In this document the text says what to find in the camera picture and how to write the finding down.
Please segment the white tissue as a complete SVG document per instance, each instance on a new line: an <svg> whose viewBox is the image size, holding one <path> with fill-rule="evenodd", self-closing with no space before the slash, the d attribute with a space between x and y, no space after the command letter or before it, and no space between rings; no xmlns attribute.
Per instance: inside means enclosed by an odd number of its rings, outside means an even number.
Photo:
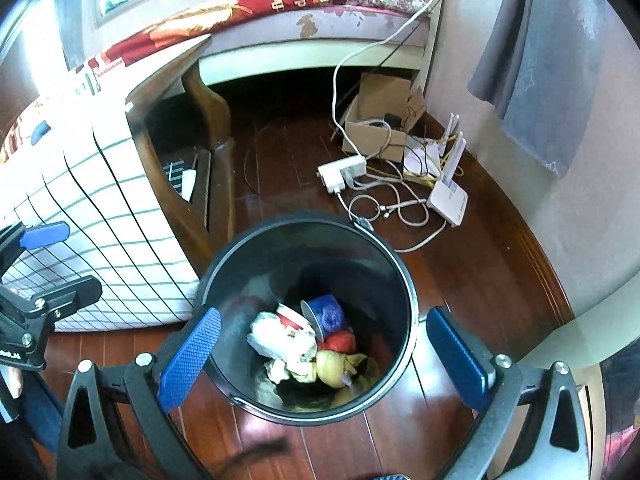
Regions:
<svg viewBox="0 0 640 480"><path fill-rule="evenodd" d="M275 385L294 379L300 384L317 380L317 338L308 323L292 324L274 312L259 312L250 323L247 343L268 361L267 378Z"/></svg>

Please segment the red wrapper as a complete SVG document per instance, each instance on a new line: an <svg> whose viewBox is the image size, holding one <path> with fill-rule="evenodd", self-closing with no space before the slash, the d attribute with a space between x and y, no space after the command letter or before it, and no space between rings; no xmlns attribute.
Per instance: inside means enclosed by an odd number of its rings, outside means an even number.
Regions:
<svg viewBox="0 0 640 480"><path fill-rule="evenodd" d="M338 330L337 332L326 336L326 338L318 343L319 350L344 354L354 354L356 352L356 348L356 337L349 330Z"/></svg>

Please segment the yellow banana peel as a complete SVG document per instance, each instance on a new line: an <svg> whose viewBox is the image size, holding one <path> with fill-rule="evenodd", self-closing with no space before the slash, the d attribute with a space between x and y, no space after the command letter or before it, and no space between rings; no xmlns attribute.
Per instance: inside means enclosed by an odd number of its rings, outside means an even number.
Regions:
<svg viewBox="0 0 640 480"><path fill-rule="evenodd" d="M317 353L316 373L320 382L333 389L370 388L381 377L378 362L370 356L331 350L320 350Z"/></svg>

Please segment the blue patterned paper cup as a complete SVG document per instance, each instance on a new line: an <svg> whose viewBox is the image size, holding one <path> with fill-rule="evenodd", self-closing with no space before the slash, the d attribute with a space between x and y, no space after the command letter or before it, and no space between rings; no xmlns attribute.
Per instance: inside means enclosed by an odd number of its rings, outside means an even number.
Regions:
<svg viewBox="0 0 640 480"><path fill-rule="evenodd" d="M302 300L300 310L312 326L318 328L320 341L346 327L343 309L332 295Z"/></svg>

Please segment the red white paper cup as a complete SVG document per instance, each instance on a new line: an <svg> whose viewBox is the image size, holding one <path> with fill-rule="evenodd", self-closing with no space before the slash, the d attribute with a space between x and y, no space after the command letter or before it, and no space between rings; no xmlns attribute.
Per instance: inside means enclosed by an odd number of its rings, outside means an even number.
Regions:
<svg viewBox="0 0 640 480"><path fill-rule="evenodd" d="M319 338L318 328L314 328L302 314L285 304L278 304L276 315L280 318L282 324L291 326L294 330L310 330L316 338Z"/></svg>

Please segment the black round trash bin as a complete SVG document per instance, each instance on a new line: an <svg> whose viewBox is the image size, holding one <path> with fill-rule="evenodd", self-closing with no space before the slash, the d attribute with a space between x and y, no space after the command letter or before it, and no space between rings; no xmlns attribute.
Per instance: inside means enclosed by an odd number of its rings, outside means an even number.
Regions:
<svg viewBox="0 0 640 480"><path fill-rule="evenodd" d="M278 424L325 425L370 408L416 345L411 276L363 220L311 211L255 226L209 265L196 302L221 316L208 378Z"/></svg>

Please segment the white checkered tablecloth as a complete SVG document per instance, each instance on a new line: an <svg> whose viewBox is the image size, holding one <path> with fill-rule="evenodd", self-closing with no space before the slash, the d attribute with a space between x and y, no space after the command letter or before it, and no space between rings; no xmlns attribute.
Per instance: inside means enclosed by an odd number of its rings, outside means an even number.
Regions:
<svg viewBox="0 0 640 480"><path fill-rule="evenodd" d="M59 221L70 235L27 249L1 283L30 298L92 275L101 299L59 322L60 332L152 327L189 318L198 288L143 168L128 118L131 93L180 55L192 39L128 67L97 94L65 90L35 99L11 127L22 143L1 153L1 223Z"/></svg>

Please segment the white wifi router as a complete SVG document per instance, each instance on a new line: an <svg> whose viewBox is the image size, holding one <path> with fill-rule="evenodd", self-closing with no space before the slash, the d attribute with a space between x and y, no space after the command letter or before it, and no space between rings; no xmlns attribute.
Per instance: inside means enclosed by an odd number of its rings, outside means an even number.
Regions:
<svg viewBox="0 0 640 480"><path fill-rule="evenodd" d="M454 182L466 149L466 139L459 129L459 122L457 114L450 114L445 131L437 142L439 174L427 199L427 205L454 228L461 226L468 204L468 194Z"/></svg>

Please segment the white power strip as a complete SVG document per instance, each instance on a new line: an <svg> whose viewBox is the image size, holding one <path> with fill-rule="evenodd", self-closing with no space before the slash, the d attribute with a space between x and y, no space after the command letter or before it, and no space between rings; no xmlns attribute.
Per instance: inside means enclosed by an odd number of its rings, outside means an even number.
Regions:
<svg viewBox="0 0 640 480"><path fill-rule="evenodd" d="M329 194L341 193L346 186L352 186L356 179L366 173L367 159L361 155L337 159L317 168L317 176Z"/></svg>

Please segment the brown cardboard box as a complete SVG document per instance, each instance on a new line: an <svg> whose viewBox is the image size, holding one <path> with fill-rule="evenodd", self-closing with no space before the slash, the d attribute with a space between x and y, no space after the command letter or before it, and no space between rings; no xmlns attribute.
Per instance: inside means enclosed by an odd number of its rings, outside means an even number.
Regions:
<svg viewBox="0 0 640 480"><path fill-rule="evenodd" d="M408 134L425 113L423 91L409 79L365 73L341 126L343 148L367 158L402 162Z"/></svg>

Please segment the grey hanging cloth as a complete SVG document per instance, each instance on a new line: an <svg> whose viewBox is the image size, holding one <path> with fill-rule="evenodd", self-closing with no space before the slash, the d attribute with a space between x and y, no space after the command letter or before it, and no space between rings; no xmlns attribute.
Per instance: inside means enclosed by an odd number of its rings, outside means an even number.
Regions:
<svg viewBox="0 0 640 480"><path fill-rule="evenodd" d="M586 133L605 22L606 0L502 0L468 84L504 134L558 177Z"/></svg>

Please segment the bed with white frame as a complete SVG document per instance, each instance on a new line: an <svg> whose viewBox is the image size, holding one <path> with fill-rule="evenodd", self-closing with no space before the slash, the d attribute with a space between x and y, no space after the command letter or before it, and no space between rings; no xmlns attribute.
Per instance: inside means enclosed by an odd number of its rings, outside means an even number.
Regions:
<svg viewBox="0 0 640 480"><path fill-rule="evenodd" d="M204 1L150 0L106 18L93 0L53 0L53 9L67 64L75 68L145 21ZM206 84L216 84L337 64L422 70L433 51L436 22L432 16L412 22L405 13L353 3L271 15L209 36L201 75ZM129 71L137 80L151 73L149 65Z"/></svg>

